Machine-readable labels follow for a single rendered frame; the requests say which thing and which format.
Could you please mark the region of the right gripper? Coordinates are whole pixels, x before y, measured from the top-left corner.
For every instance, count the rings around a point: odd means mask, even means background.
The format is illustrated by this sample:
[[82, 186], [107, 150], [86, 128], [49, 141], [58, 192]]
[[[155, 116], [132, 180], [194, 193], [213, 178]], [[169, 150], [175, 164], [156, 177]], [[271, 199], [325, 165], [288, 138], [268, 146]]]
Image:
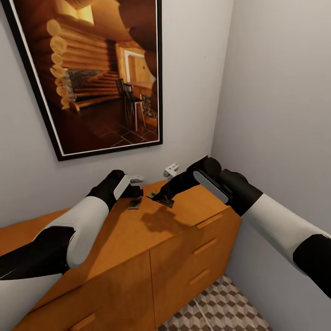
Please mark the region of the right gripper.
[[161, 189], [160, 193], [151, 198], [153, 201], [160, 201], [167, 197], [168, 200], [172, 199], [176, 194], [186, 191], [190, 188], [187, 188], [181, 179], [181, 175], [176, 175], [169, 182], [167, 182]]

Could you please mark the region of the mousetrap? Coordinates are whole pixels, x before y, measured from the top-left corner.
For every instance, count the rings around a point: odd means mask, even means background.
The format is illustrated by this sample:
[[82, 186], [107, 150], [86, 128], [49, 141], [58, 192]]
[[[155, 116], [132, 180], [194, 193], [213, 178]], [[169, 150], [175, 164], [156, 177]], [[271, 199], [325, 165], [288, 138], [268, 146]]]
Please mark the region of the mousetrap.
[[130, 204], [128, 209], [138, 209], [140, 204], [141, 196], [140, 197], [133, 197], [131, 198]]
[[[153, 192], [153, 191], [150, 191], [150, 193], [147, 195], [147, 198], [151, 199], [153, 198], [155, 195], [157, 195], [156, 192]], [[160, 201], [157, 201], [169, 208], [172, 208], [173, 207], [173, 204], [174, 204], [174, 201], [172, 199], [168, 200], [167, 197], [163, 200], [160, 200]]]

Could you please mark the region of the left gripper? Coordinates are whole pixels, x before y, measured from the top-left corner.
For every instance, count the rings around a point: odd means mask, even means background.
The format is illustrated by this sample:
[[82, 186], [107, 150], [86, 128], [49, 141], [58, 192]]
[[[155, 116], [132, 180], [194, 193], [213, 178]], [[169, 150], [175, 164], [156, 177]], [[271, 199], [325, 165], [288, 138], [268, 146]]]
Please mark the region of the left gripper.
[[143, 189], [140, 186], [131, 186], [130, 191], [126, 194], [121, 195], [119, 199], [133, 198], [143, 196]]

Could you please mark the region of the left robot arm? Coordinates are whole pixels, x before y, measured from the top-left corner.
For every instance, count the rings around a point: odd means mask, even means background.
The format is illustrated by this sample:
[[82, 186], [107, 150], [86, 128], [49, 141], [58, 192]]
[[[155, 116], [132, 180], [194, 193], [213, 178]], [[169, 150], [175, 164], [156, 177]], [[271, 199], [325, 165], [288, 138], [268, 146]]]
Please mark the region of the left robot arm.
[[144, 178], [112, 171], [35, 240], [0, 256], [0, 331], [11, 331], [71, 268], [87, 259], [119, 199], [143, 196]]

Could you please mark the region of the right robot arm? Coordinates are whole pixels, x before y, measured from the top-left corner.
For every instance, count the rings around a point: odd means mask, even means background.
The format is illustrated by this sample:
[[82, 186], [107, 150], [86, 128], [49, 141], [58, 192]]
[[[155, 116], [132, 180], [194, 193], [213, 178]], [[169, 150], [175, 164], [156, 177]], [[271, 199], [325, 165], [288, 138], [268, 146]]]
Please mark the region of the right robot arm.
[[255, 229], [296, 270], [312, 281], [331, 300], [331, 235], [293, 213], [238, 172], [222, 170], [208, 156], [177, 175], [174, 163], [164, 171], [168, 182], [151, 198], [160, 201], [201, 184]]

